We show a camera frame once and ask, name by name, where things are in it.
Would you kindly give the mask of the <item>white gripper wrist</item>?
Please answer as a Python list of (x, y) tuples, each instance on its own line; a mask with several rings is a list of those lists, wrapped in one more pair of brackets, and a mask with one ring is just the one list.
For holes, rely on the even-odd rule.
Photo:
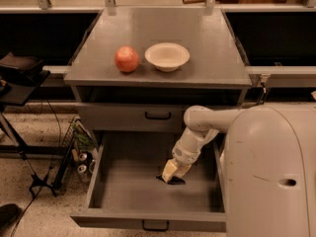
[(174, 159), (170, 159), (166, 162), (162, 172), (163, 181), (169, 183), (174, 176), (183, 178), (189, 172), (191, 165), (195, 163), (199, 155), (200, 149), (198, 147), (187, 149), (184, 144), (178, 140), (172, 149), (172, 156), (177, 162)]

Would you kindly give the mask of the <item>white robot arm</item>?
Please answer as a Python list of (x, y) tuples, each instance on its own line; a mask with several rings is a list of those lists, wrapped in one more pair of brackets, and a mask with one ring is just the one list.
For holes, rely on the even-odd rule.
[(201, 149), (223, 133), (218, 172), (227, 237), (316, 237), (315, 106), (193, 106), (184, 122), (162, 172), (165, 183), (183, 178)]

